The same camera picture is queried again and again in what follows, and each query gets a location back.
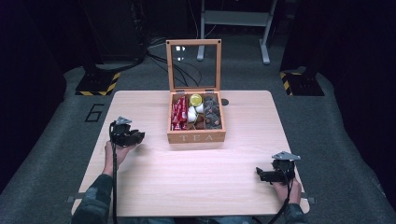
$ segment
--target open box lid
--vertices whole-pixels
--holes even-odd
[[[197,60],[199,48],[205,58]],[[170,92],[219,91],[220,39],[179,39],[166,41]]]

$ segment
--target forearm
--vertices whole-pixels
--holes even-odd
[[[286,224],[306,224],[308,223],[303,210],[297,203],[289,203],[286,206],[285,212],[285,223]]]
[[[112,186],[110,175],[99,175],[85,192],[71,223],[107,223]]]

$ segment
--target table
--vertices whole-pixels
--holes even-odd
[[[206,24],[221,25],[245,25],[245,26],[261,26],[265,27],[264,34],[260,42],[262,51],[262,61],[264,64],[270,64],[270,57],[267,49],[267,39],[274,17],[277,0],[272,0],[269,12],[243,12],[243,11],[222,11],[222,10],[206,10],[205,0],[201,2],[201,39],[205,39]],[[198,49],[197,60],[204,59],[205,46]]]
[[[272,171],[274,154],[290,152],[272,95],[269,91],[220,95],[230,102],[223,107],[225,141],[170,145],[169,91],[117,91],[79,192],[101,174],[108,126],[123,116],[146,137],[118,171],[119,217],[276,214],[281,203],[275,190],[256,174],[256,167]],[[75,201],[72,213],[79,203]],[[301,207],[308,212],[308,201],[302,199]]]

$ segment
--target black pole base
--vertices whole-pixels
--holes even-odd
[[[300,73],[284,73],[280,76],[287,95],[324,96],[324,92],[315,78],[306,78]]]
[[[109,95],[120,77],[118,71],[96,70],[95,74],[85,73],[76,87],[76,95]]]

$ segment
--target box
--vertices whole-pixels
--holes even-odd
[[[205,58],[198,62],[196,55],[203,48]],[[221,40],[167,40],[166,55],[169,143],[224,142],[226,129],[219,92]]]

